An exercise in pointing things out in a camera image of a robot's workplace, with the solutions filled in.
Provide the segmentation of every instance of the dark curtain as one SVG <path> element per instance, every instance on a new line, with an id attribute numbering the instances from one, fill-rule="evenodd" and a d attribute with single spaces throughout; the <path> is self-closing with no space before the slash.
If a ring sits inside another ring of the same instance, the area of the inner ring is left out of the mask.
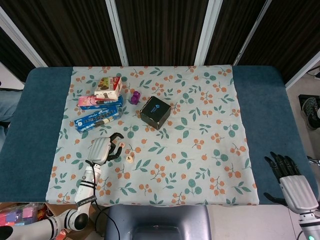
<path id="1" fill-rule="evenodd" d="M 239 65 L 271 65 L 287 83 L 320 51 L 320 1 L 274 0 Z"/>
<path id="2" fill-rule="evenodd" d="M 233 64 L 266 0 L 223 0 L 205 65 Z"/>
<path id="3" fill-rule="evenodd" d="M 50 67 L 120 66 L 105 0 L 0 0 Z"/>
<path id="4" fill-rule="evenodd" d="M 35 68 L 2 28 L 0 28 L 0 62 L 22 82 L 26 82 L 29 72 Z"/>
<path id="5" fill-rule="evenodd" d="M 116 0 L 128 62 L 193 65 L 208 0 Z"/>

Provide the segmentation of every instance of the floral tablecloth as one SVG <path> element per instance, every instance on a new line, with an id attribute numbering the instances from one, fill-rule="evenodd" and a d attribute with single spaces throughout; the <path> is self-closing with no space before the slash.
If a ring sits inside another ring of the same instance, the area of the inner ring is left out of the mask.
<path id="1" fill-rule="evenodd" d="M 122 76 L 121 118 L 78 133 L 74 120 L 95 111 L 81 110 L 78 98 L 92 95 L 108 76 Z M 138 105 L 129 102 L 134 91 L 141 92 Z M 139 116 L 150 96 L 171 105 L 160 130 Z M 93 140 L 115 132 L 125 136 L 125 148 L 101 167 L 96 189 L 100 204 L 259 203 L 230 65 L 74 67 L 61 118 L 49 203 L 74 203 Z M 134 157 L 133 163 L 126 161 L 127 155 Z"/>

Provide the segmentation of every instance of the black box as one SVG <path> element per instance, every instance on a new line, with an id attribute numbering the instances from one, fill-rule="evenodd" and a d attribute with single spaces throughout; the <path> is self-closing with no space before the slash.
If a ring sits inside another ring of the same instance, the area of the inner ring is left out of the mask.
<path id="1" fill-rule="evenodd" d="M 152 96 L 140 110 L 141 120 L 159 130 L 170 116 L 171 107 L 159 98 Z"/>

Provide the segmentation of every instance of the sneaker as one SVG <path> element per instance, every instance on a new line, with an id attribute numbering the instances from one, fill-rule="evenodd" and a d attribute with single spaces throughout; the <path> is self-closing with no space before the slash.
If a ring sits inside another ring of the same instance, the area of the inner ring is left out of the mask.
<path id="1" fill-rule="evenodd" d="M 302 105 L 302 111 L 306 116 L 306 125 L 311 130 L 320 128 L 320 118 L 318 118 L 318 105 L 314 97 L 308 98 Z"/>

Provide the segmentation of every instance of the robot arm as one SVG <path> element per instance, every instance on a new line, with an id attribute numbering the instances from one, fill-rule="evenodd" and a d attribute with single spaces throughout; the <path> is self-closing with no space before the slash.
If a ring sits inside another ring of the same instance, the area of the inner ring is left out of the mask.
<path id="1" fill-rule="evenodd" d="M 267 192 L 264 196 L 300 215 L 299 225 L 306 239 L 320 240 L 320 218 L 314 213 L 319 204 L 306 177 L 300 174 L 297 165 L 290 157 L 283 157 L 273 152 L 270 154 L 274 161 L 267 156 L 264 159 L 269 163 L 280 184 L 284 198 L 273 197 Z"/>
<path id="2" fill-rule="evenodd" d="M 101 175 L 101 165 L 120 156 L 120 146 L 114 155 L 116 138 L 124 137 L 116 132 L 110 137 L 96 138 L 91 146 L 81 183 L 74 198 L 77 210 L 69 209 L 62 214 L 25 226 L 1 226 L 0 240 L 51 240 L 55 239 L 62 229 L 83 230 L 89 221 L 89 208 L 97 198 L 96 183 Z"/>

